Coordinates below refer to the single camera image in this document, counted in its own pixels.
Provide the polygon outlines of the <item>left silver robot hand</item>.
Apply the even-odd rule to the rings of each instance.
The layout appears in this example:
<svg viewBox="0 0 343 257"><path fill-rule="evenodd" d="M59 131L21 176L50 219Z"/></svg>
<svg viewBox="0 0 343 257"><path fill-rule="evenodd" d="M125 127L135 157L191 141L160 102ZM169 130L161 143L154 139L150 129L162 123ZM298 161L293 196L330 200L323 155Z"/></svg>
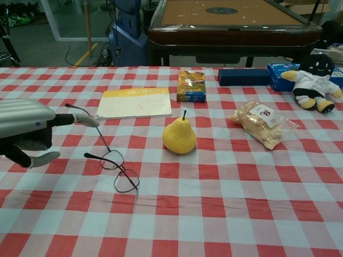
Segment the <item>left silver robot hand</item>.
<svg viewBox="0 0 343 257"><path fill-rule="evenodd" d="M70 124L98 127L86 114L57 114L47 105L32 99L1 100L1 155L23 168L44 166L60 156L48 152L29 156L25 151L43 151L52 146L52 128Z"/></svg>

